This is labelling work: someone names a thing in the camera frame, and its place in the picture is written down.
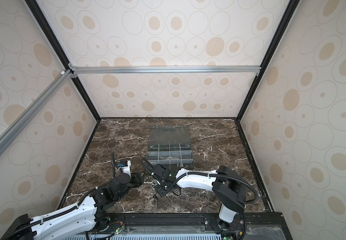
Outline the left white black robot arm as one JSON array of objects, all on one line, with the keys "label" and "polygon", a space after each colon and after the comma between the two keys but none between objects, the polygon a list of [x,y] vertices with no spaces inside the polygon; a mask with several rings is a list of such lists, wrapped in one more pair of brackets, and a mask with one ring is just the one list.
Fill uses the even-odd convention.
[{"label": "left white black robot arm", "polygon": [[145,172],[132,172],[131,162],[113,164],[117,176],[88,191],[82,199],[54,212],[30,218],[19,216],[3,235],[4,240],[62,240],[82,232],[109,227],[107,210],[130,190],[144,184]]}]

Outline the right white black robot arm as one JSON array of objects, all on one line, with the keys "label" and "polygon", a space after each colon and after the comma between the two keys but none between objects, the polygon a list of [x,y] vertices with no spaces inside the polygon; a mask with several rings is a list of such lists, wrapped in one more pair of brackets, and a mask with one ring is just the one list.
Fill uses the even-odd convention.
[{"label": "right white black robot arm", "polygon": [[259,200],[256,189],[239,174],[226,166],[208,172],[191,171],[185,168],[173,173],[161,164],[152,165],[142,158],[143,168],[157,182],[157,193],[164,197],[176,190],[192,188],[213,192],[221,201],[218,218],[221,222],[232,223],[237,214],[245,211],[245,206]]}]

